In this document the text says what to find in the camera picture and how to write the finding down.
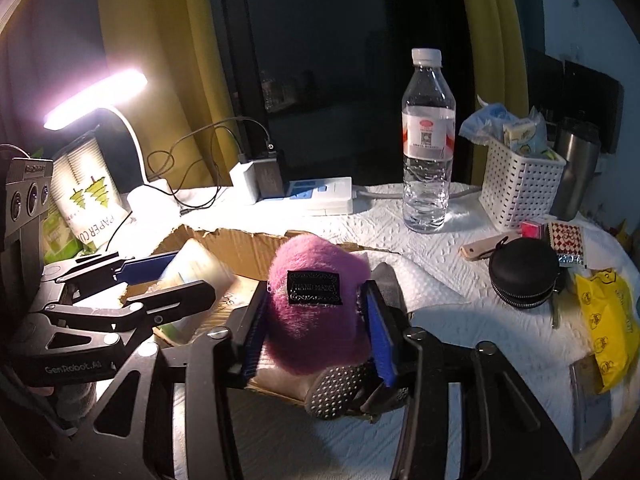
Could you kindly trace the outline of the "grey dotted gloves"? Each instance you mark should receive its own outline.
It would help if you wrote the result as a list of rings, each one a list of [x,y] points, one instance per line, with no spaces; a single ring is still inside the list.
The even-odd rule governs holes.
[[[381,262],[373,270],[372,280],[380,292],[382,303],[396,323],[401,336],[410,323],[404,295],[397,275],[388,263]],[[342,416],[376,419],[405,405],[409,384],[397,377],[388,386],[378,372],[375,356],[359,365],[328,368],[318,375],[309,388],[306,412],[316,419],[333,420]]]

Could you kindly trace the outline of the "pink plush pouch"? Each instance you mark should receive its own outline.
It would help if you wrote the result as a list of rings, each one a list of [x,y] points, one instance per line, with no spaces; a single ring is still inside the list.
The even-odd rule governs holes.
[[[286,372],[311,375],[358,365],[371,353],[359,311],[368,260],[314,234],[282,245],[268,274],[266,352]]]

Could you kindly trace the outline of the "green paper cup pack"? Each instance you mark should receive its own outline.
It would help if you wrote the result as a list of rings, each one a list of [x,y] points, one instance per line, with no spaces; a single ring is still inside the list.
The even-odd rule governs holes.
[[[62,214],[51,202],[42,220],[43,261],[45,264],[74,258],[84,250]]]

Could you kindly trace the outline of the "white paper cup pack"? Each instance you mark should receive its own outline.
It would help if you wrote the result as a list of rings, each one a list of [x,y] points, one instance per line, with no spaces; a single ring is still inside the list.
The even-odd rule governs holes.
[[[76,238],[94,249],[108,243],[128,214],[94,136],[56,155],[51,194]]]

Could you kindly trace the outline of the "white desk lamp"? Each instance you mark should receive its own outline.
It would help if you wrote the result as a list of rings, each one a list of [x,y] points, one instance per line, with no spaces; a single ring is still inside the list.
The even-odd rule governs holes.
[[[62,130],[96,110],[107,110],[119,118],[129,133],[136,149],[142,183],[149,184],[137,135],[129,120],[118,109],[122,104],[126,104],[138,96],[147,84],[148,80],[140,70],[135,68],[121,70],[95,84],[90,84],[87,88],[58,104],[44,116],[43,128],[50,131]]]

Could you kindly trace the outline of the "white tablecloth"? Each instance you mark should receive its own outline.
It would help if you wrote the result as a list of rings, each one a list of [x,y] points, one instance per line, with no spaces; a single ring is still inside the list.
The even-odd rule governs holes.
[[[573,435],[570,366],[589,353],[585,322],[565,297],[559,323],[548,304],[516,310],[492,289],[484,262],[469,262],[461,246],[494,234],[478,197],[455,184],[445,225],[432,234],[410,231],[402,220],[400,186],[359,191],[351,214],[314,217],[277,206],[241,204],[235,192],[214,196],[208,209],[177,218],[155,194],[143,217],[132,217],[112,241],[126,256],[146,256],[173,229],[236,229],[282,235],[317,234],[334,243],[367,247],[373,260],[406,266],[405,300],[416,308],[416,324],[442,341],[472,346],[494,342],[506,355],[565,439]],[[243,474],[249,479],[385,479],[392,471],[401,411],[378,422],[341,418],[320,422],[297,406],[248,390],[229,396]]]

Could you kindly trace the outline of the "black round zipper case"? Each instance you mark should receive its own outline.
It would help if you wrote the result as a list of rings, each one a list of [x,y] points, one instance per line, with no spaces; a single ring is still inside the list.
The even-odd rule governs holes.
[[[506,304],[529,310],[551,297],[560,263],[547,242],[519,237],[500,240],[489,257],[488,271],[492,288]]]

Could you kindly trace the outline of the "black power adapter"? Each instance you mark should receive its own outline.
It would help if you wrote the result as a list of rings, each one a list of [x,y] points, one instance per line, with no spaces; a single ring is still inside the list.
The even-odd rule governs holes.
[[[270,151],[262,158],[254,159],[253,167],[259,197],[262,200],[285,196],[288,190],[288,177],[284,154],[281,150]]]

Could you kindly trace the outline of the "red patterned card box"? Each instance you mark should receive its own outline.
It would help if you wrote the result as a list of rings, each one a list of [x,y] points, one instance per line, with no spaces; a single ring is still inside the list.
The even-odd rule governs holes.
[[[547,224],[549,243],[556,252],[560,266],[583,266],[585,264],[584,233],[581,226],[566,222]]]

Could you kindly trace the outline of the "white power strip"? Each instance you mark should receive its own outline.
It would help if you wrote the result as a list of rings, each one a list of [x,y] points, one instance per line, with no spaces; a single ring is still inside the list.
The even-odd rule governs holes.
[[[354,196],[351,177],[297,180],[284,197],[264,198],[255,207],[294,216],[342,216],[354,210]]]

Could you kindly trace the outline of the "white perforated plastic basket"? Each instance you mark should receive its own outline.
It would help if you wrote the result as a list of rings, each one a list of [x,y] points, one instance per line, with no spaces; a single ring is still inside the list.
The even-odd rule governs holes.
[[[549,153],[551,157],[525,157],[489,139],[478,201],[497,230],[516,230],[523,221],[549,213],[566,165],[560,155]]]

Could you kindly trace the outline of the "yellow curtain left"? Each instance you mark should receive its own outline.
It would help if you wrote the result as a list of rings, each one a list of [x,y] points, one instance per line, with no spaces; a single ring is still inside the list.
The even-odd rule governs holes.
[[[209,0],[98,0],[107,66],[148,83],[120,111],[149,177],[173,188],[228,185],[238,148],[214,122],[234,111]]]

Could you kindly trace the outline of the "steel tumbler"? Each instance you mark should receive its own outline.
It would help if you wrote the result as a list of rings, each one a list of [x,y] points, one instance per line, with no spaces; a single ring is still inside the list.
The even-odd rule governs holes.
[[[555,151],[565,160],[561,182],[550,214],[568,221],[575,218],[596,172],[600,142],[590,133],[562,130]]]

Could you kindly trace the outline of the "clear water bottle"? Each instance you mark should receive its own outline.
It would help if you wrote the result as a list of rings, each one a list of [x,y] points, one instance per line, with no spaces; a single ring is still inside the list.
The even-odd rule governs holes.
[[[442,74],[442,52],[414,48],[413,74],[402,97],[402,214],[419,233],[446,221],[456,140],[456,101]]]

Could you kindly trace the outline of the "yellow curtain right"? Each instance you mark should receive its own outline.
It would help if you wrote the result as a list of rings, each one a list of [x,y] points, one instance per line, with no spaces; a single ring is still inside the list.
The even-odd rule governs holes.
[[[472,47],[475,95],[528,114],[525,50],[515,0],[463,0]]]

